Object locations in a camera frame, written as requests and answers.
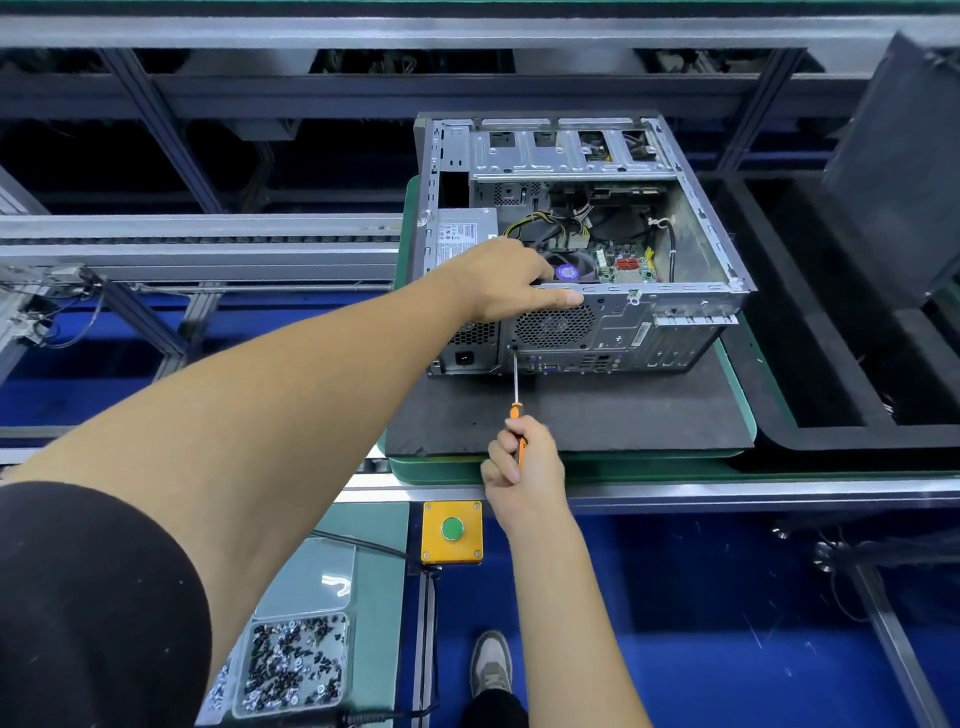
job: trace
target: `person's foot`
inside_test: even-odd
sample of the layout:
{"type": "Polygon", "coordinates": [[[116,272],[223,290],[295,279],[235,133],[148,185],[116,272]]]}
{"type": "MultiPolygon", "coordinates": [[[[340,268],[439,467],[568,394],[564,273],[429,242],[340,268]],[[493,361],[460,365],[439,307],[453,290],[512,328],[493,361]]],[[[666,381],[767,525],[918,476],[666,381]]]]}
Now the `person's foot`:
{"type": "Polygon", "coordinates": [[[476,697],[482,691],[513,692],[514,661],[510,657],[507,638],[496,630],[480,635],[470,660],[470,693],[476,697]]]}

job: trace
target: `forearm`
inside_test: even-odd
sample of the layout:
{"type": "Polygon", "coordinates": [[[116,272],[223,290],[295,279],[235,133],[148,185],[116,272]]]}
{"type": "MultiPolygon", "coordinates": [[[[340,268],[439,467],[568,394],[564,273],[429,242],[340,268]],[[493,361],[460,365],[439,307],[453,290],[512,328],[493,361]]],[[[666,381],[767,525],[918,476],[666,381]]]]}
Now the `forearm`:
{"type": "Polygon", "coordinates": [[[510,537],[533,728],[649,726],[568,511],[510,537]]]}
{"type": "Polygon", "coordinates": [[[211,356],[81,425],[12,479],[95,488],[160,523],[204,583],[216,670],[467,318],[462,299],[430,276],[211,356]]]}

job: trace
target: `orange screwdriver handle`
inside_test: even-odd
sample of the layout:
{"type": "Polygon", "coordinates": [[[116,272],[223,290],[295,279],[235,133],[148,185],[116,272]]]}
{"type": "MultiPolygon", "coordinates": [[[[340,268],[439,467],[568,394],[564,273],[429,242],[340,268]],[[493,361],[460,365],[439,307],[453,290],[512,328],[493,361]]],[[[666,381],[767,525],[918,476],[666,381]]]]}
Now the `orange screwdriver handle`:
{"type": "MultiPolygon", "coordinates": [[[[523,405],[520,402],[515,401],[510,405],[510,419],[519,420],[523,417],[523,405]]],[[[523,472],[523,453],[527,450],[527,438],[519,437],[520,441],[519,446],[516,448],[516,455],[514,456],[516,460],[516,466],[520,468],[520,471],[523,472]]]]}

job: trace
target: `screwdriver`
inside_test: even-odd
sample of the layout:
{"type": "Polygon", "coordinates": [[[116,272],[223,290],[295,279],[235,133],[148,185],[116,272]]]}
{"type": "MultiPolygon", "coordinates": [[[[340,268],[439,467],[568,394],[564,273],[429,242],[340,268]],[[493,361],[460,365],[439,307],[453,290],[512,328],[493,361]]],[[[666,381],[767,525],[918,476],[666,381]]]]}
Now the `screwdriver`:
{"type": "MultiPolygon", "coordinates": [[[[514,349],[514,403],[510,405],[510,419],[518,420],[523,417],[523,404],[520,402],[520,377],[516,368],[516,349],[514,349]]],[[[516,448],[516,466],[523,472],[523,452],[527,449],[527,439],[519,437],[519,446],[516,448]]]]}

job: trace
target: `green push button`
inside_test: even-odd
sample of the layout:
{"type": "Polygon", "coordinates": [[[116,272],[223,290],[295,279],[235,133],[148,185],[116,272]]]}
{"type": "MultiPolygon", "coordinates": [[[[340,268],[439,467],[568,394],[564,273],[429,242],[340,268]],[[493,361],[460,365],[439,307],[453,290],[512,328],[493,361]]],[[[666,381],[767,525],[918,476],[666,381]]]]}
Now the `green push button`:
{"type": "Polygon", "coordinates": [[[440,532],[448,541],[457,541],[464,535],[464,522],[460,519],[447,519],[440,527],[440,532]]]}

